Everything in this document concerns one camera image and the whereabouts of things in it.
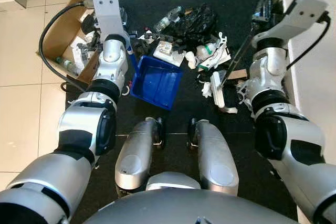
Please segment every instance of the black mat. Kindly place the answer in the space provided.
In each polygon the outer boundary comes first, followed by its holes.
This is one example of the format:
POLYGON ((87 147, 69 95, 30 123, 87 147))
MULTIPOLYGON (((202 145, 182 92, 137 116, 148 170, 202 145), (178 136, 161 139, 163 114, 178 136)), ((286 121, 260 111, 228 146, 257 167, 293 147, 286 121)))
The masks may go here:
MULTIPOLYGON (((129 14, 130 30, 143 32, 153 26, 175 6, 197 6, 207 3, 218 14, 218 31, 228 38, 228 46, 235 53, 249 32, 250 17, 258 0, 120 0, 129 14)), ((238 69, 248 68, 253 52, 244 59, 238 69)), ((196 71, 185 63, 184 74, 172 111, 165 111, 132 96, 122 97, 118 103, 117 134, 128 134, 146 116, 165 116, 168 133, 185 133, 191 116, 208 119, 225 135, 239 173, 238 195, 271 208, 297 220, 296 206, 282 182, 271 174, 270 164, 254 150, 254 128, 250 113, 244 105, 238 106, 237 115, 222 114, 212 99, 202 97, 202 85, 196 82, 196 71)), ((129 64, 126 81, 132 80, 134 70, 129 64)), ((234 89, 225 92, 229 105, 237 105, 234 89)), ((75 99, 67 94, 66 101, 75 99)), ((114 164, 125 136, 119 136, 115 150, 101 157, 100 168, 92 172, 87 191, 71 223, 81 223, 97 209, 117 198, 114 185, 114 164)), ((198 179, 197 154, 188 153, 186 135, 169 135, 163 151, 155 150, 153 174, 173 170, 198 179)))

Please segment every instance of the blue plastic tray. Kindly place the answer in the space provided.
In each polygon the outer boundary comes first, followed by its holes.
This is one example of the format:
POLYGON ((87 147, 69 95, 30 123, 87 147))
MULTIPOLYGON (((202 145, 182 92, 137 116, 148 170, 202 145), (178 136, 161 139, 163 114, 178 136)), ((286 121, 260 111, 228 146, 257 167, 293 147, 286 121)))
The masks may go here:
POLYGON ((131 95, 166 110, 171 110, 182 77, 177 66, 142 56, 137 64, 134 54, 130 55, 135 68, 131 95))

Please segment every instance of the black plastic bag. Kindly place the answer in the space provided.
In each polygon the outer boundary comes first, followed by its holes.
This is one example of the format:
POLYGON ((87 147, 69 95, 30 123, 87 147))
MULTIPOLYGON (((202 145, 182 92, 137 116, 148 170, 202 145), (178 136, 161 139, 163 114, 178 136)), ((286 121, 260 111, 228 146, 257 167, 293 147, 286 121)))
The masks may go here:
POLYGON ((188 51, 195 51, 197 46, 211 40, 216 21, 216 13, 206 4, 202 4, 191 13, 183 15, 178 22, 170 23, 162 33, 182 39, 188 51))

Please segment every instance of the small cardboard box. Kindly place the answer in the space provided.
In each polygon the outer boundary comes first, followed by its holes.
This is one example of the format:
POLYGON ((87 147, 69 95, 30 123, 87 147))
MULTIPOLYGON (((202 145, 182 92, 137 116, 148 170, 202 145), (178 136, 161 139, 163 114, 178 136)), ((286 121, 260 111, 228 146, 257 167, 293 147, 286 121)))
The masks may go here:
MULTIPOLYGON (((81 0, 70 0, 68 5, 79 1, 81 0)), ((78 76, 75 76, 63 66, 56 63, 56 58, 59 56, 74 62, 70 44, 76 36, 84 39, 84 33, 80 28, 80 18, 86 10, 85 7, 78 6, 61 15, 51 26, 44 39, 43 52, 49 63, 57 70, 62 70, 79 81, 90 83, 97 68, 97 52, 93 54, 83 71, 78 76)))

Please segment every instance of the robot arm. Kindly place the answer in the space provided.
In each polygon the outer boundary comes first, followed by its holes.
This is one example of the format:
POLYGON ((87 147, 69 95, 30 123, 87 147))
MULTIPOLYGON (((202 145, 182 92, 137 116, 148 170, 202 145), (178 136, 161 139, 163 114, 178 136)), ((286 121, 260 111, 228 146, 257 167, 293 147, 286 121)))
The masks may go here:
POLYGON ((294 0, 279 22, 280 13, 264 17, 264 22, 258 17, 260 32, 251 41, 257 52, 250 79, 238 91, 255 119, 257 151, 270 161, 314 223, 336 223, 336 166, 325 163, 322 131, 290 104, 281 81, 286 73, 286 43, 315 22, 328 21, 326 6, 321 0, 294 0))
POLYGON ((57 149, 33 161, 0 193, 3 223, 68 223, 99 157, 113 148, 130 41, 118 0, 93 4, 104 41, 97 72, 87 91, 61 116, 57 149))

